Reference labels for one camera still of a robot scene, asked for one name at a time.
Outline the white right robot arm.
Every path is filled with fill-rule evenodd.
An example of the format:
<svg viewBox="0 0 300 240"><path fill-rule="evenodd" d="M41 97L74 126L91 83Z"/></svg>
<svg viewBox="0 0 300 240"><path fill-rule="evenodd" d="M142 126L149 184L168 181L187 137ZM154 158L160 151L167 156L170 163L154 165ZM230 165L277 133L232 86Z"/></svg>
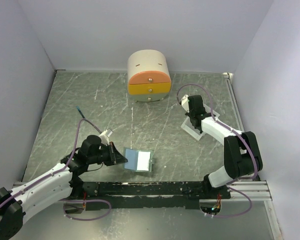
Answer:
<svg viewBox="0 0 300 240"><path fill-rule="evenodd" d="M200 95L186 94L180 104L186 115L182 129L197 141L210 135L223 145L223 166L203 179L202 193L206 198L213 199L221 187L235 180L253 179L258 175L263 169L263 161L253 132L236 130L220 121Z"/></svg>

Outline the white card tray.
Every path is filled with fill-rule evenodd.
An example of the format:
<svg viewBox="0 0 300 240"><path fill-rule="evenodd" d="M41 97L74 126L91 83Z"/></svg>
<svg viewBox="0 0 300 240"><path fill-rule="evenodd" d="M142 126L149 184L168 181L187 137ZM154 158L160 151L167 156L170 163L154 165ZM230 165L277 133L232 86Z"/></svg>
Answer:
<svg viewBox="0 0 300 240"><path fill-rule="evenodd" d="M209 106L207 106L206 104L203 104L203 106L205 107L205 110L207 112L211 112L211 108ZM191 137L193 137L196 141L199 141L206 134L206 132L204 132L203 130L195 129L192 126L192 124L190 122L190 118L188 116L186 116L186 119L182 123L181 128L185 132L187 132Z"/></svg>

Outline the round pastel drawer cabinet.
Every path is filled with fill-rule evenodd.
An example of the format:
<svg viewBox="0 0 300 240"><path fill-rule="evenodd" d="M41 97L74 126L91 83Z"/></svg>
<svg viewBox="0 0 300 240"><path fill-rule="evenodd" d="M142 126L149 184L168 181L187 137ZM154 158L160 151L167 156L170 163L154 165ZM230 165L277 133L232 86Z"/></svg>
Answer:
<svg viewBox="0 0 300 240"><path fill-rule="evenodd" d="M172 80L165 56L154 49L134 52L127 61L127 92L136 102L162 101Z"/></svg>

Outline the mint green card holder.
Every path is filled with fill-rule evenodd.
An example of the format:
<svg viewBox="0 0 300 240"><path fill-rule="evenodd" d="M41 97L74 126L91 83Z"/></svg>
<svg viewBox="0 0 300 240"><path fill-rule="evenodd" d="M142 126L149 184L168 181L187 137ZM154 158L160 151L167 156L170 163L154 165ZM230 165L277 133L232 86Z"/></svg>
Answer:
<svg viewBox="0 0 300 240"><path fill-rule="evenodd" d="M127 162L124 163L125 170L133 172L151 172L154 164L152 150L136 150L124 148L124 157Z"/></svg>

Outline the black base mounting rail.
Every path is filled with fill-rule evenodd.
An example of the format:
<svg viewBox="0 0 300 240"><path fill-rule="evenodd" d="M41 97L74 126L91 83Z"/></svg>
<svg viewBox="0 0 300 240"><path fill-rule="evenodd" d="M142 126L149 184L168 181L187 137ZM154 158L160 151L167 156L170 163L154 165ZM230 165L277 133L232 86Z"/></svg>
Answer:
<svg viewBox="0 0 300 240"><path fill-rule="evenodd" d="M113 209L185 208L198 210L200 201L230 199L226 186L213 188L207 181L81 182L69 200L105 200Z"/></svg>

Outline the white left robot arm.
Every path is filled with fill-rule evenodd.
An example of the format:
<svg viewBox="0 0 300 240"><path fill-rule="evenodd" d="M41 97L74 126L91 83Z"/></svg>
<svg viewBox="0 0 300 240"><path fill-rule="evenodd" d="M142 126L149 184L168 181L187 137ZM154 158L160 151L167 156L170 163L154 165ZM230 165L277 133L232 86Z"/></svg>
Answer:
<svg viewBox="0 0 300 240"><path fill-rule="evenodd" d="M89 135L48 172L10 190L0 188L0 240L12 238L23 224L50 205L67 198L79 199L84 192L80 175L90 165L109 167L127 162L105 135Z"/></svg>

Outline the blue pen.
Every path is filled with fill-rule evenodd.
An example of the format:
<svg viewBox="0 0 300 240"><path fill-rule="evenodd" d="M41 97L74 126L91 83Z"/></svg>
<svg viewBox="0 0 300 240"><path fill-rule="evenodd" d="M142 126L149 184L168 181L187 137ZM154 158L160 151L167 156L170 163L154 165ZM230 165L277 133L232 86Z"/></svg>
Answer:
<svg viewBox="0 0 300 240"><path fill-rule="evenodd" d="M80 107L79 107L79 106L76 106L76 109L77 109L77 111L79 112L80 116L81 116L83 119L85 119L85 116L84 116L83 112L81 111Z"/></svg>

